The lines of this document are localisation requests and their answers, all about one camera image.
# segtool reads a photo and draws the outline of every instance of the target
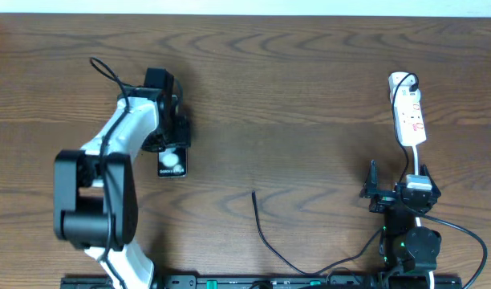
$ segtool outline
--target white background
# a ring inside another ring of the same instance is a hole
[[[491,17],[491,0],[0,0],[0,12]]]

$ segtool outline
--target power strip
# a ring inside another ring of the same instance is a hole
[[[394,72],[388,78],[390,84],[390,101],[393,103],[397,85],[407,75],[407,72]],[[397,136],[403,146],[416,146],[426,140],[424,118],[420,107],[420,89],[414,92],[410,87],[416,78],[410,75],[399,86],[396,95],[394,112],[396,115]]]

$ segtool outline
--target wood grain surface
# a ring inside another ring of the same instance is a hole
[[[118,87],[88,57],[140,84],[166,67],[193,123],[189,175],[134,164],[137,239],[167,272],[294,274],[357,254],[382,224],[358,198],[376,159],[383,187],[404,166],[387,78],[420,77],[428,140],[420,159],[442,197],[430,213],[488,245],[475,288],[491,288],[491,19],[0,14],[0,288],[58,288],[103,274],[53,234],[53,160],[89,141]],[[438,272],[466,283],[481,260],[469,236],[443,236]],[[382,267],[376,248],[346,265]]]

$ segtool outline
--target green component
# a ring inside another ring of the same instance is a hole
[[[217,281],[206,281],[206,289],[217,289]]]

